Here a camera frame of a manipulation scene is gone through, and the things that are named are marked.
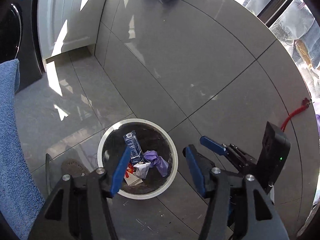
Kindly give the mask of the blue box carton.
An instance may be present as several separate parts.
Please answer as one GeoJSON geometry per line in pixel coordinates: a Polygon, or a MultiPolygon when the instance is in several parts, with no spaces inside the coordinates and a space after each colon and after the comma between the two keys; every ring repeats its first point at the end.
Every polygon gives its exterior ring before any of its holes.
{"type": "Polygon", "coordinates": [[[143,160],[142,149],[136,137],[135,131],[131,131],[123,136],[127,147],[130,150],[131,164],[136,165],[143,160]]]}

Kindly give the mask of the clear bag with purple glove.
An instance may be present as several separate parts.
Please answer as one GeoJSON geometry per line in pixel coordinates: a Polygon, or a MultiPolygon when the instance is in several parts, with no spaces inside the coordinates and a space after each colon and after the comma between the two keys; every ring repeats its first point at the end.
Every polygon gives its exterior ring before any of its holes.
{"type": "Polygon", "coordinates": [[[157,168],[162,177],[168,175],[169,164],[165,161],[156,151],[146,151],[144,153],[144,159],[150,162],[150,167],[157,168]]]}

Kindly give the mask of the white cabinet door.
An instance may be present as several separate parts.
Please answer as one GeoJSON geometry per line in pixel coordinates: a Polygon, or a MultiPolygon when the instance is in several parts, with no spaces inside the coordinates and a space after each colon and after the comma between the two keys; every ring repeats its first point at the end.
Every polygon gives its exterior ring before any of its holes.
{"type": "Polygon", "coordinates": [[[37,28],[42,59],[97,42],[106,0],[39,0],[37,28]]]}

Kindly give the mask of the dark front-load washing machine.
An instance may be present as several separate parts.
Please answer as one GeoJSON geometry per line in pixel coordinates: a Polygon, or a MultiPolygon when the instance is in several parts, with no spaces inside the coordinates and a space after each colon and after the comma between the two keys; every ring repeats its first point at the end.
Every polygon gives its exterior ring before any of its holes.
{"type": "Polygon", "coordinates": [[[18,91],[39,80],[44,73],[37,30],[38,0],[12,0],[1,19],[1,63],[20,62],[18,91]]]}

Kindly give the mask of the blue towel on table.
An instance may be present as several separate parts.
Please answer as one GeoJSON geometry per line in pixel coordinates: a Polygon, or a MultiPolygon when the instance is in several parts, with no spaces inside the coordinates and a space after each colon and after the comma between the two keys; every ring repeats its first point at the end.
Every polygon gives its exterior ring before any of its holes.
{"type": "Polygon", "coordinates": [[[20,85],[18,59],[1,63],[1,213],[19,239],[27,239],[44,198],[24,159],[14,99],[20,85]]]}

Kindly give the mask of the red white paper cup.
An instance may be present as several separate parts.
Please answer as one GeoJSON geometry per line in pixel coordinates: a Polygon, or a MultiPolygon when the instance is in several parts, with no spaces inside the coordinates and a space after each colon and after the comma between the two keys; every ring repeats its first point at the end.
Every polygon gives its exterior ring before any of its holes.
{"type": "Polygon", "coordinates": [[[128,186],[136,186],[141,184],[143,181],[135,175],[135,169],[131,163],[128,164],[124,175],[124,180],[128,186]]]}

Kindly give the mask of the white rimmed trash bin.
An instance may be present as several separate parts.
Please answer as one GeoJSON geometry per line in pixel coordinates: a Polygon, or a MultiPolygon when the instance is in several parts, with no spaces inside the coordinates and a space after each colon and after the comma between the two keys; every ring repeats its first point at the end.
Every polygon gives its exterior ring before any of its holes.
{"type": "Polygon", "coordinates": [[[157,197],[169,188],[178,169],[176,146],[168,133],[157,124],[148,120],[133,118],[112,125],[99,142],[98,166],[108,170],[109,174],[113,174],[118,164],[124,163],[123,153],[126,148],[124,135],[132,131],[135,131],[143,153],[154,150],[158,156],[169,164],[168,175],[161,176],[157,168],[153,167],[149,169],[146,178],[136,185],[128,185],[125,181],[131,173],[124,174],[122,179],[116,175],[116,186],[112,192],[135,200],[157,197]]]}

